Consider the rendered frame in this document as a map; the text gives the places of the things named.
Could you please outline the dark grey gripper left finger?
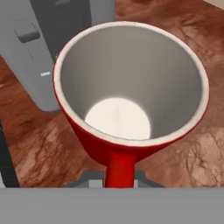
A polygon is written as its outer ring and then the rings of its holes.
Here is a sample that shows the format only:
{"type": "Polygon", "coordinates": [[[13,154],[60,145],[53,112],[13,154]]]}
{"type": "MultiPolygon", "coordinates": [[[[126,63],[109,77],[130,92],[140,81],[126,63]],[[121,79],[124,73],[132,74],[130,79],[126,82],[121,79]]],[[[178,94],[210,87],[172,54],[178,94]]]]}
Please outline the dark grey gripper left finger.
{"type": "Polygon", "coordinates": [[[66,187],[103,188],[103,171],[84,171],[78,180],[66,184],[66,187]]]}

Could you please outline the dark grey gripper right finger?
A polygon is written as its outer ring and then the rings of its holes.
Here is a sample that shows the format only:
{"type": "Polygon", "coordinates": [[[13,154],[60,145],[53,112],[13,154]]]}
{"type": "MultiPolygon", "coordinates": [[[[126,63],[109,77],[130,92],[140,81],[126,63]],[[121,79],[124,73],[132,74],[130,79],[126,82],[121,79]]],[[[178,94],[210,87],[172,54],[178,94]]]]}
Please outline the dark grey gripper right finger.
{"type": "Polygon", "coordinates": [[[152,180],[147,179],[143,171],[135,171],[134,187],[150,188],[150,187],[161,187],[161,185],[152,180]]]}

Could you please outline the red mug with white inside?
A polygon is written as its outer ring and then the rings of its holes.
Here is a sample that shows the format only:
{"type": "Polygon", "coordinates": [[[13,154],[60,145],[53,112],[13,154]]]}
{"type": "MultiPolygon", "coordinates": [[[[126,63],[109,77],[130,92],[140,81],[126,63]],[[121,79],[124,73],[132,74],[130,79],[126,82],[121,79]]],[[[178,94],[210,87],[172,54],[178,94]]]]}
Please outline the red mug with white inside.
{"type": "Polygon", "coordinates": [[[207,73],[179,38],[153,25],[118,21],[74,36],[56,60],[52,83],[62,112],[87,154],[105,165],[105,185],[131,188],[135,164],[183,138],[209,101],[207,73]],[[109,98],[134,102],[147,115],[143,140],[109,135],[86,121],[109,98]]]}

